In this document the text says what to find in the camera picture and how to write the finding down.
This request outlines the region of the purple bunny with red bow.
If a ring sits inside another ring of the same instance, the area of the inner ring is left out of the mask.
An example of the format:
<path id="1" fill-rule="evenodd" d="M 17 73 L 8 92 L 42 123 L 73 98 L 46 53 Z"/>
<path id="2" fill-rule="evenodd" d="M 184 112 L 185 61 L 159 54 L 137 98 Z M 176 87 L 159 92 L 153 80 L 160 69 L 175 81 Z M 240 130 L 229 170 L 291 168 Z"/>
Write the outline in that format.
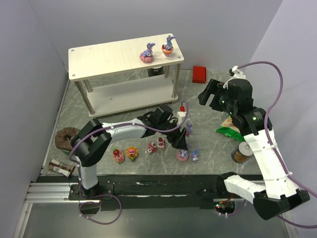
<path id="1" fill-rule="evenodd" d="M 186 136 L 189 136 L 192 134 L 192 127 L 193 125 L 191 124 L 190 121 L 186 122 Z"/>

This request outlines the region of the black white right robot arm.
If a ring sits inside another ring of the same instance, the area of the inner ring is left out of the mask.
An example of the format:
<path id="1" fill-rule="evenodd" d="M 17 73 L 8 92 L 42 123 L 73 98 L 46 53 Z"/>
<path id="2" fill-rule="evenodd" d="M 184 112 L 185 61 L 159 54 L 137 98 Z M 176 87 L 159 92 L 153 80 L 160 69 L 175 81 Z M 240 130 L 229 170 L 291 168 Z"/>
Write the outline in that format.
<path id="1" fill-rule="evenodd" d="M 251 202 L 264 219 L 269 220 L 309 201 L 306 190 L 301 190 L 283 169 L 273 142 L 274 131 L 266 112 L 253 105 L 252 85 L 246 79 L 232 79 L 227 84 L 210 80 L 198 96 L 200 105 L 205 105 L 214 95 L 210 107 L 226 112 L 248 143 L 264 179 L 264 185 L 255 184 L 234 172 L 217 178 L 218 193 L 233 193 Z"/>

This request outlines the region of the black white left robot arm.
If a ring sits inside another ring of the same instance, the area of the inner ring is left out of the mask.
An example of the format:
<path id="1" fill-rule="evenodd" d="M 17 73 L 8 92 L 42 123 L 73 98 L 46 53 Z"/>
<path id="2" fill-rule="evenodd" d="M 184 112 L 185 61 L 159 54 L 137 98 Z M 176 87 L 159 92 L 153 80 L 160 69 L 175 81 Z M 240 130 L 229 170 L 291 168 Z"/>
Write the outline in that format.
<path id="1" fill-rule="evenodd" d="M 181 104 L 186 111 L 176 116 L 170 106 L 160 105 L 154 111 L 129 121 L 101 123 L 98 119 L 90 120 L 71 140 L 69 159 L 77 165 L 80 195 L 90 198 L 100 194 L 97 163 L 112 143 L 146 138 L 158 132 L 166 136 L 173 148 L 186 150 L 186 129 L 183 124 L 189 111 L 185 101 Z"/>

